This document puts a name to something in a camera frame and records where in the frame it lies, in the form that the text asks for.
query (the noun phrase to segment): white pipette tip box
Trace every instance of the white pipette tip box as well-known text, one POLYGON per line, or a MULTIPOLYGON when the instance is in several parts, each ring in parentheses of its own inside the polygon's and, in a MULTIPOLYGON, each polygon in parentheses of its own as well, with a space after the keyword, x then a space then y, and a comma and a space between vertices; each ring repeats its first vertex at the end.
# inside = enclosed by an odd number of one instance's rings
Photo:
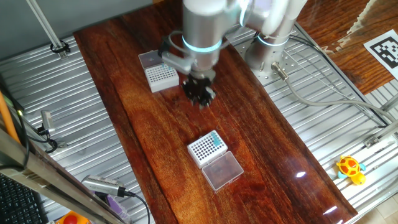
POLYGON ((227 150, 228 146, 216 131, 188 145, 189 154, 214 191, 234 182, 243 174, 242 167, 232 152, 227 150))

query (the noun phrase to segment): robotic arm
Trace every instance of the robotic arm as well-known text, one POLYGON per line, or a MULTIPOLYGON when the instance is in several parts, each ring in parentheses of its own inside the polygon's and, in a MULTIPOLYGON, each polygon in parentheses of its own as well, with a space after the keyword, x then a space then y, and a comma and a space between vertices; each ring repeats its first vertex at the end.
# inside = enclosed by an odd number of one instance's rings
POLYGON ((252 50, 248 51, 246 58, 250 60, 248 64, 252 68, 265 67, 265 60, 272 61, 269 64, 271 70, 271 64, 278 62, 278 57, 269 55, 265 49, 285 44, 306 1, 183 0, 184 49, 181 51, 185 56, 180 58, 167 50, 160 50, 160 56, 166 64, 188 75, 183 89, 193 105, 199 103, 200 108, 209 106, 216 95, 210 88, 216 77, 213 66, 218 62, 220 50, 229 44, 222 43, 224 34, 236 23, 260 32, 261 39, 254 41, 252 46, 261 44, 262 51, 255 46, 250 47, 249 50, 252 50))

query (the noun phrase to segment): wooden tabletop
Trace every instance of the wooden tabletop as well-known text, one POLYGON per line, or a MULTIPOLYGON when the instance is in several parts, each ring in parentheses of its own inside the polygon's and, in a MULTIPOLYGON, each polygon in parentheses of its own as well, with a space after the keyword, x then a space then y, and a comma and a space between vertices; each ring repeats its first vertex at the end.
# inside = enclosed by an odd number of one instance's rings
POLYGON ((308 0, 297 21, 363 94, 394 79, 363 44, 398 32, 398 0, 308 0))
POLYGON ((218 95, 209 108, 192 106, 180 86, 150 92, 138 55, 181 26, 181 1, 164 1, 75 33, 156 222, 341 223, 355 216, 232 46, 215 67, 218 95), (214 129, 244 169, 217 194, 187 151, 214 129))

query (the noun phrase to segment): keyboard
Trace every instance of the keyboard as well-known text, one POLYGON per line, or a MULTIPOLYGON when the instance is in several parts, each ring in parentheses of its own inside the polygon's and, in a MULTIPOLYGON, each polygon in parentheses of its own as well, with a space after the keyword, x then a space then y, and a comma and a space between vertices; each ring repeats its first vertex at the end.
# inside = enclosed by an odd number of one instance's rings
POLYGON ((0 174, 0 223, 42 224, 43 215, 38 193, 0 174))

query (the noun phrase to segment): metal bracket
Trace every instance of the metal bracket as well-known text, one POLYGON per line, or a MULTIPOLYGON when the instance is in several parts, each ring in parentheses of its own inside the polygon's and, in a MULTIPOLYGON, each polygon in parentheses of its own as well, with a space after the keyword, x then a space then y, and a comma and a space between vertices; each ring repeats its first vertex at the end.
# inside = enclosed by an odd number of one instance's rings
POLYGON ((379 141, 379 139, 376 137, 376 136, 372 136, 371 138, 369 138, 368 140, 366 140, 365 142, 364 142, 364 144, 365 144, 365 146, 367 147, 367 148, 370 148, 370 147, 372 147, 373 145, 375 145, 375 144, 377 144, 377 143, 379 143, 380 141, 379 141))
POLYGON ((388 125, 363 143, 367 148, 370 148, 375 144, 389 138, 390 136, 394 136, 395 138, 398 137, 398 120, 388 125))

